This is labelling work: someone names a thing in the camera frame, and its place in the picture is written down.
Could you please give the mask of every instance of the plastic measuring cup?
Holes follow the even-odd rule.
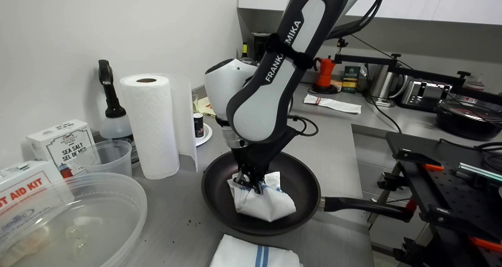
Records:
[[[133,147],[123,140],[105,140],[81,151],[76,162],[88,173],[110,172],[133,176],[131,151]]]

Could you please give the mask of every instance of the black pan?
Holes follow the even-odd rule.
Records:
[[[237,173],[237,163],[231,153],[215,159],[204,171],[202,195],[211,211],[227,226],[255,236],[280,235],[307,222],[319,209],[333,212],[341,209],[361,209],[403,221],[411,216],[404,208],[379,205],[370,201],[344,197],[321,197],[319,182],[301,161],[286,153],[276,156],[269,166],[270,172],[281,172],[281,190],[294,201],[296,212],[273,222],[263,221],[235,211],[227,180]]]

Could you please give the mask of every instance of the countertop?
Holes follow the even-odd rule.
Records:
[[[322,96],[362,105],[362,113],[358,115],[303,104],[307,89],[304,84],[296,89],[292,114],[312,119],[319,126],[319,134],[296,137],[284,152],[312,169],[323,196],[361,198],[353,132],[383,137],[387,131],[394,130],[393,124],[360,94]],[[441,131],[434,124],[433,113],[399,107],[382,109],[398,122],[404,133],[434,139],[442,137],[468,145],[480,143]],[[373,266],[366,216],[362,211],[317,212],[298,229],[274,237],[244,235],[219,223],[204,203],[201,179],[212,160],[229,148],[215,120],[205,116],[204,122],[213,129],[213,137],[197,149],[199,172],[192,169],[186,156],[181,156],[179,172],[169,178],[149,180],[140,167],[133,170],[134,178],[147,194],[148,214],[127,266],[209,266],[224,233],[248,242],[290,249],[306,267]]]

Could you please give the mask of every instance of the black pot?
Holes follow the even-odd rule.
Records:
[[[479,105],[443,100],[436,112],[440,128],[471,140],[491,140],[502,130],[500,113]]]

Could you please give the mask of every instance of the frying pan handle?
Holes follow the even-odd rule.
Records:
[[[321,198],[321,205],[323,199],[324,211],[326,212],[335,212],[343,209],[357,209],[384,215],[404,222],[409,222],[413,217],[412,211],[407,211],[404,207],[395,205],[378,204],[369,200],[348,197],[324,197]]]

